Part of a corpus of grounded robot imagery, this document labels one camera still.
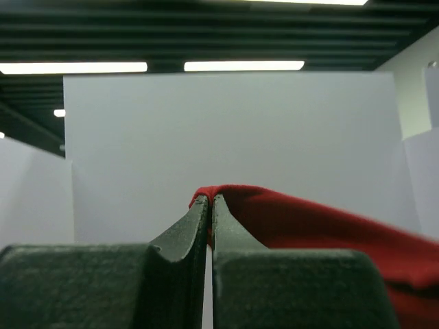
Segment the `red cloth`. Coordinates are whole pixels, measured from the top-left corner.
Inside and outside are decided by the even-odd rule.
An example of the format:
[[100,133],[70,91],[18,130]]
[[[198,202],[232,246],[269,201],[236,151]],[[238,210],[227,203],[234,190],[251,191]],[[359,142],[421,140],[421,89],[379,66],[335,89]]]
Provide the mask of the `red cloth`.
[[[379,268],[401,329],[438,329],[439,244],[351,213],[266,188],[223,185],[199,188],[212,203],[222,194],[232,215],[270,248],[344,248],[366,253]],[[396,288],[410,286],[413,291]]]

